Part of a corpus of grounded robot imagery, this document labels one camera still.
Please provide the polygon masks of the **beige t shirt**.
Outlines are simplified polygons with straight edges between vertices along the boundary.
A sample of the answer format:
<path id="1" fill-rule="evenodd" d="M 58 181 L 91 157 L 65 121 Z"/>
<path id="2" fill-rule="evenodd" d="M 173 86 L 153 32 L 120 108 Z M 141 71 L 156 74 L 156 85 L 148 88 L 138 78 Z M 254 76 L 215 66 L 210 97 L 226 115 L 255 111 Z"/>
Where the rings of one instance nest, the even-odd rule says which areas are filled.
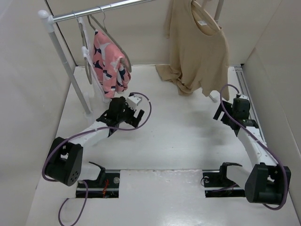
<path id="1" fill-rule="evenodd" d="M 229 100 L 229 49 L 221 28 L 213 35 L 202 33 L 191 13 L 191 0 L 172 0 L 164 24 L 169 40 L 169 64 L 156 65 L 163 81 L 178 87 L 179 95 L 189 96 L 202 89 L 204 96 L 218 91 Z"/>

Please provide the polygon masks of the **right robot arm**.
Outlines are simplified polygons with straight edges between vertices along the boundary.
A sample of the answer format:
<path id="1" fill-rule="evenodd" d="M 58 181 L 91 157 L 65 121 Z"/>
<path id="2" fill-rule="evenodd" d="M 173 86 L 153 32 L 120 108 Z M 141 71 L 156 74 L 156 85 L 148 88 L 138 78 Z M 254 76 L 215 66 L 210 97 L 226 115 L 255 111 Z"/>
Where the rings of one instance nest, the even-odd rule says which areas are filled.
<path id="1" fill-rule="evenodd" d="M 224 162 L 217 179 L 227 186 L 234 182 L 243 188 L 250 203 L 260 203 L 270 209 L 280 209 L 286 202 L 291 179 L 290 169 L 265 145 L 255 120 L 249 118 L 250 101 L 247 96 L 236 96 L 233 103 L 221 101 L 215 120 L 221 120 L 234 131 L 250 159 L 252 170 L 239 163 Z"/>

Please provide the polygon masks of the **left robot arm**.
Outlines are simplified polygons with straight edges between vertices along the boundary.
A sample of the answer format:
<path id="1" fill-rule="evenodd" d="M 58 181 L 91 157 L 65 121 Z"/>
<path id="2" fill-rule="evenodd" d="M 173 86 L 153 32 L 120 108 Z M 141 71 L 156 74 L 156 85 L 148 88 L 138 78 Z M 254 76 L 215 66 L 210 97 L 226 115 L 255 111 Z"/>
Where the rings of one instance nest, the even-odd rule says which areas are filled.
<path id="1" fill-rule="evenodd" d="M 55 138 L 42 168 L 43 178 L 66 186 L 86 180 L 93 186 L 101 186 L 105 169 L 91 161 L 83 163 L 84 151 L 113 135 L 123 122 L 137 129 L 144 115 L 144 110 L 136 112 L 141 101 L 142 98 L 134 93 L 127 98 L 115 97 L 91 126 L 70 138 Z"/>

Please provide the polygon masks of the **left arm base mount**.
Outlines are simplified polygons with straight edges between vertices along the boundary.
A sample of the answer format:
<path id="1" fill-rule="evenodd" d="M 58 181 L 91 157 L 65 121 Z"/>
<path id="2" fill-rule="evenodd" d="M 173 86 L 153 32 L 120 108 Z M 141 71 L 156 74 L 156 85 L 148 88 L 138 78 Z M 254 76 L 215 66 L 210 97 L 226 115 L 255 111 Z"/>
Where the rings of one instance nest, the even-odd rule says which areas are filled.
<path id="1" fill-rule="evenodd" d="M 120 170 L 108 170 L 104 179 L 100 181 L 86 180 L 88 185 L 88 198 L 118 198 L 120 184 Z"/>

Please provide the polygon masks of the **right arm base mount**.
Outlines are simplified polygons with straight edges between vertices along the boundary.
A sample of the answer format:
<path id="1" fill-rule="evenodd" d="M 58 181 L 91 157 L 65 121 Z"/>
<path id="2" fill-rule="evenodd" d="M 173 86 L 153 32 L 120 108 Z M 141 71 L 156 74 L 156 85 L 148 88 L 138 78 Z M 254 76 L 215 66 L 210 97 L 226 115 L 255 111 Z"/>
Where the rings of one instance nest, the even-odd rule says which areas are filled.
<path id="1" fill-rule="evenodd" d="M 219 170 L 203 170 L 201 185 L 205 188 L 206 198 L 246 197 L 243 188 L 223 178 Z"/>

